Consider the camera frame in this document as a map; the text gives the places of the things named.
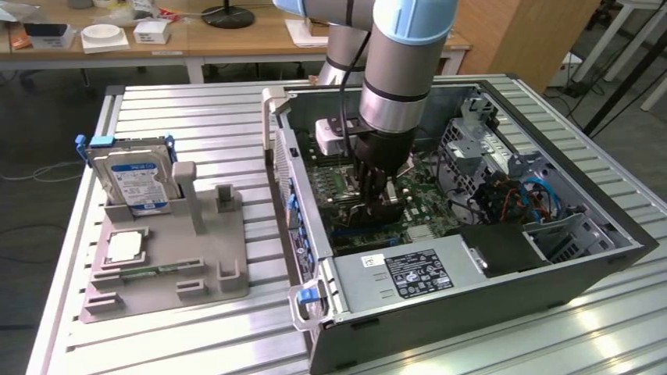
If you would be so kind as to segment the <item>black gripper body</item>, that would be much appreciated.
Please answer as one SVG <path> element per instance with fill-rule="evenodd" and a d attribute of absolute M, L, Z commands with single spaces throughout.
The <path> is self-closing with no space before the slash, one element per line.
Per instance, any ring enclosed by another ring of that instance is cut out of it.
<path fill-rule="evenodd" d="M 399 168 L 407 162 L 415 137 L 415 129 L 401 134 L 379 130 L 358 134 L 355 157 L 359 177 L 369 172 L 382 172 L 386 177 L 397 177 Z"/>

